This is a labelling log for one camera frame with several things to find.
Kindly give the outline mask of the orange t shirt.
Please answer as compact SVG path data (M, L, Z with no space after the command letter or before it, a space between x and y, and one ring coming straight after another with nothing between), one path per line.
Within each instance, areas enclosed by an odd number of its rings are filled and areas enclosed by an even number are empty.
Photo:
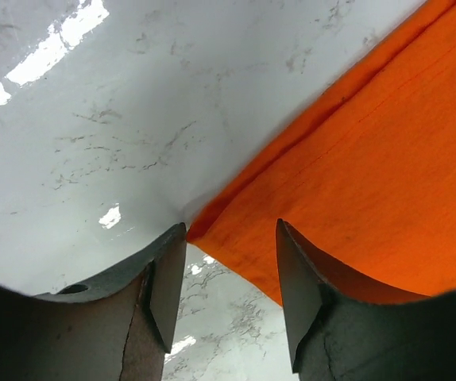
M188 241L280 301L275 228L382 283L456 289L456 1L429 1L269 144Z

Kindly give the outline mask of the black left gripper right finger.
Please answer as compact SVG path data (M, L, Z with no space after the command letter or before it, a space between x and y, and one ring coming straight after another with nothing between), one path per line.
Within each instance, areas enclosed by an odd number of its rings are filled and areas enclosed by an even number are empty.
M292 371L302 380L456 380L456 290L377 281L276 223Z

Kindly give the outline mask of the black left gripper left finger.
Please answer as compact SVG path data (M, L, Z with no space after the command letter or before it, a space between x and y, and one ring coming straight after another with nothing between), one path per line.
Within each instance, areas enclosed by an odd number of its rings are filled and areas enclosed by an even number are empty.
M0 380L159 380L186 257L176 224L132 256L55 294L0 285Z

